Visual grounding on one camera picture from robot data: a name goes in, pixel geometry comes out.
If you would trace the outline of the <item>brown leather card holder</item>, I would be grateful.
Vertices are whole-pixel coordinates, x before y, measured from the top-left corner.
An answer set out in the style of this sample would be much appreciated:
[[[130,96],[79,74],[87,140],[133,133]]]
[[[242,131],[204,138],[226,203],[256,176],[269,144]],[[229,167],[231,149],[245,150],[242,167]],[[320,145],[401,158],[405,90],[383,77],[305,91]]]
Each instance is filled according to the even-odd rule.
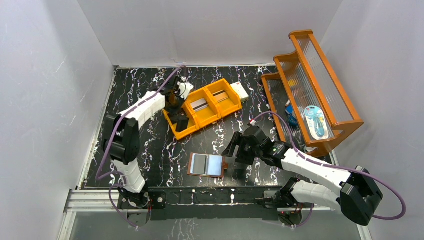
[[[226,158],[221,155],[191,153],[188,162],[189,176],[223,178],[228,169]]]

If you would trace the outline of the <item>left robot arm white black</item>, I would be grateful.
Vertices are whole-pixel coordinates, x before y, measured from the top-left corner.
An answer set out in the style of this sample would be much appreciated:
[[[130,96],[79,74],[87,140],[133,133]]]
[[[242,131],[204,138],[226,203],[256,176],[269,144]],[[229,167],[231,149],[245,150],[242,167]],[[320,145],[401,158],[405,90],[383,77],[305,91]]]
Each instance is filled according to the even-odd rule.
[[[182,107],[193,88],[187,77],[175,77],[163,87],[148,91],[128,109],[106,117],[104,128],[111,133],[103,140],[104,156],[111,158],[123,178],[122,188],[131,193],[129,200],[137,208],[144,208],[150,200],[149,194],[143,191],[146,180],[136,159],[141,146],[140,129],[162,110],[186,128],[188,118],[182,116]]]

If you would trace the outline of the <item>black credit card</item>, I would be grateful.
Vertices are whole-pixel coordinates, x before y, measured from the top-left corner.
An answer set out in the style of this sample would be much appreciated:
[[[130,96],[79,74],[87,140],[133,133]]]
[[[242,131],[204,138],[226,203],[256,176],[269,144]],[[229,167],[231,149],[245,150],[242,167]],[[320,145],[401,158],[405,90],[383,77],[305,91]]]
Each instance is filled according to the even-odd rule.
[[[187,116],[182,112],[177,114],[169,114],[168,116],[172,124],[177,124],[179,121],[185,121],[187,119]]]

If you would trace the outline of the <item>grey credit card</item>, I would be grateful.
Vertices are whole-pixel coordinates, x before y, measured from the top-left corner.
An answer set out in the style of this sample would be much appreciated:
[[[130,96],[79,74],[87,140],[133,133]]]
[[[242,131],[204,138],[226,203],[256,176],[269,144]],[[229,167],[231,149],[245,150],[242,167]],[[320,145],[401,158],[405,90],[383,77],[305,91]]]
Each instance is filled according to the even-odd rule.
[[[188,128],[188,124],[189,124],[189,119],[187,118],[186,120],[183,121],[179,121],[176,124],[175,130],[177,133],[183,132]]]

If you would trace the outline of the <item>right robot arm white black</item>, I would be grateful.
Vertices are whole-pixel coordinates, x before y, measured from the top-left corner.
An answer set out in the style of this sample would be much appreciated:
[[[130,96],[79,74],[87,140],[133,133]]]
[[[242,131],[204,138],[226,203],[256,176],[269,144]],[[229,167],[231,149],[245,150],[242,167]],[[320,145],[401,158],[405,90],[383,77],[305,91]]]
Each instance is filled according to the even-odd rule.
[[[314,204],[341,211],[350,221],[367,226],[383,199],[383,194],[369,172],[363,167],[339,169],[325,161],[304,155],[284,141],[273,141],[258,127],[236,131],[221,154],[235,157],[237,163],[252,165],[260,159],[272,167],[292,172],[310,181],[290,178],[266,201],[288,207]]]

